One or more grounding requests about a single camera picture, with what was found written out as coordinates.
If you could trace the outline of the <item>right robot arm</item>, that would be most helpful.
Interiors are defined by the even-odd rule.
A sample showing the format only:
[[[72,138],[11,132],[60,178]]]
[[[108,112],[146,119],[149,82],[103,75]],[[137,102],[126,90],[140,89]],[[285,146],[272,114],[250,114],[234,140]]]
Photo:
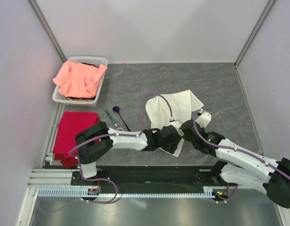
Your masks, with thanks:
[[[183,138],[196,150],[225,161],[210,173],[215,185],[243,185],[265,194],[275,204],[290,208],[290,160],[280,161],[256,154],[216,132],[205,132],[193,120],[182,124]]]

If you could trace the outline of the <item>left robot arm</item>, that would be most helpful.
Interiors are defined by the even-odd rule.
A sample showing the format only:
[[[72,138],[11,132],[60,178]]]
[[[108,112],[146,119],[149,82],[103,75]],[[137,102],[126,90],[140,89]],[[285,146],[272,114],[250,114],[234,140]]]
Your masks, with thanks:
[[[97,161],[110,150],[153,152],[162,149],[174,154],[182,138],[181,125],[180,121],[173,120],[162,129],[131,132],[115,130],[107,127],[105,122],[99,122],[75,136],[76,147],[69,154],[74,155],[73,152],[78,151],[76,158],[80,164],[81,179],[87,185],[93,185],[98,178]]]

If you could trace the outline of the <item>salmon pink cloth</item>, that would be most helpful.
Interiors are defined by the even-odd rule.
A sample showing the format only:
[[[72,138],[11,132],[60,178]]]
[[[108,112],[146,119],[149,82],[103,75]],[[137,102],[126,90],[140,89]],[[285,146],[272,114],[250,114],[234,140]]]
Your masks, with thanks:
[[[99,89],[107,66],[66,61],[63,63],[53,83],[65,97],[93,98]]]

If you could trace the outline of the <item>white cloth napkin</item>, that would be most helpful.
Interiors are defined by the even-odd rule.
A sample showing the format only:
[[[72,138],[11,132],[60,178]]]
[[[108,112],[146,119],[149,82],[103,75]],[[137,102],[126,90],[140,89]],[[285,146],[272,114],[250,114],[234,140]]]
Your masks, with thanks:
[[[145,110],[151,122],[152,129],[162,129],[169,125],[170,117],[185,122],[191,119],[193,111],[204,104],[190,91],[185,90],[174,94],[148,94]]]

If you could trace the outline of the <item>green handled metal spoon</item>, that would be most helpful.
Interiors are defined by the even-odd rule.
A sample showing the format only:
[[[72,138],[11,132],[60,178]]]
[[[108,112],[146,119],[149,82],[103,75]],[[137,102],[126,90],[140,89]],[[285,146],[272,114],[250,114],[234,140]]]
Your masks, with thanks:
[[[112,122],[112,124],[115,126],[115,128],[119,131],[123,131],[123,128],[120,127],[116,121],[114,120],[114,118],[110,115],[110,113],[105,109],[105,113],[108,116],[108,118],[110,119],[110,121]]]

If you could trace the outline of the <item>aluminium frame post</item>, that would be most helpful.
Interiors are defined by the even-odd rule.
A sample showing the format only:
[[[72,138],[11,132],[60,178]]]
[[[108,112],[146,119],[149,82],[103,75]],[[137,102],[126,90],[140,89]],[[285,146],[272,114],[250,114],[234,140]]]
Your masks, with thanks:
[[[66,61],[66,57],[64,52],[62,51],[53,31],[51,30],[40,6],[38,5],[36,0],[27,0],[28,4],[30,5],[32,11],[34,12],[34,15],[38,19],[40,25],[43,28],[43,31],[45,32],[48,40],[50,41],[51,45],[53,46],[54,50],[56,51],[57,55],[61,59],[62,62]]]
[[[243,45],[237,59],[234,62],[235,69],[238,68],[240,63],[242,62],[243,58],[245,57],[246,53],[248,52],[249,48],[251,47],[254,39],[256,38],[258,32],[260,31],[263,23],[266,21],[269,13],[271,12],[272,8],[276,4],[277,0],[268,0],[266,5],[264,6],[262,13],[260,14],[258,20],[256,21],[253,29],[251,30],[245,44]]]

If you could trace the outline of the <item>red folded cloth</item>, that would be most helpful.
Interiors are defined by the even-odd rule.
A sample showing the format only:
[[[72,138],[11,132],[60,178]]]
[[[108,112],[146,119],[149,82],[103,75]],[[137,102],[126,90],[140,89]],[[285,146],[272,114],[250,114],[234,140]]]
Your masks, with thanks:
[[[54,159],[60,161],[66,169],[74,167],[78,162],[69,151],[76,146],[75,136],[98,122],[100,118],[97,113],[69,111],[63,113],[52,151]]]

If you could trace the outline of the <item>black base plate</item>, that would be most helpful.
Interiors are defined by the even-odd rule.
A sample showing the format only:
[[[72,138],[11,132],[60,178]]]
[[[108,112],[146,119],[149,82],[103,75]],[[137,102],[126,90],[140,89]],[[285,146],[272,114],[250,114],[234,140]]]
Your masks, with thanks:
[[[194,186],[227,186],[214,166],[98,166],[95,178],[106,178],[117,185],[133,183],[173,183]]]

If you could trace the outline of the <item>right aluminium frame post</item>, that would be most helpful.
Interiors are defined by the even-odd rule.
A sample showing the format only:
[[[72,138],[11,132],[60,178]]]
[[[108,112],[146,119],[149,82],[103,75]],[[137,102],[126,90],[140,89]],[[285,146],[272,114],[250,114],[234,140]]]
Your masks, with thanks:
[[[248,52],[249,48],[251,47],[254,39],[256,38],[258,32],[260,31],[263,23],[266,21],[269,13],[271,12],[272,8],[276,4],[277,0],[268,0],[266,5],[264,6],[262,13],[260,14],[258,20],[256,21],[253,29],[251,30],[245,44],[243,45],[237,59],[234,62],[235,69],[238,68],[240,63],[242,62],[243,58],[245,57],[246,53]]]

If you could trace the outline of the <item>left aluminium frame post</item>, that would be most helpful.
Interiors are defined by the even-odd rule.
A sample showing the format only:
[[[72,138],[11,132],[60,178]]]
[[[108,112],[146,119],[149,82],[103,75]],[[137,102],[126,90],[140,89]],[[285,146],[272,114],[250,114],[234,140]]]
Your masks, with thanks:
[[[34,15],[38,19],[40,25],[43,28],[43,31],[45,32],[48,40],[50,41],[51,45],[53,46],[54,50],[56,51],[57,55],[61,59],[62,62],[66,61],[66,57],[64,52],[62,51],[53,31],[51,30],[40,6],[38,5],[36,0],[27,0],[28,4],[30,5],[32,11],[34,12]]]

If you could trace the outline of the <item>purple handled spoon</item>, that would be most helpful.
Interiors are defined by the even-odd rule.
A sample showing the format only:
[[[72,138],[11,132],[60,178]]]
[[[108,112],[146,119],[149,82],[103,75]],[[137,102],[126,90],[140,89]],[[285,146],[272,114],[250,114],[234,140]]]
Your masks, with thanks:
[[[120,107],[117,106],[117,105],[114,106],[114,107],[113,107],[113,111],[116,112],[116,113],[119,115],[119,117],[121,118],[122,122],[124,123],[124,125],[125,125],[127,131],[131,132],[130,128],[128,127],[128,125],[127,125],[126,122],[124,121],[123,117],[121,116],[121,113],[120,113]]]

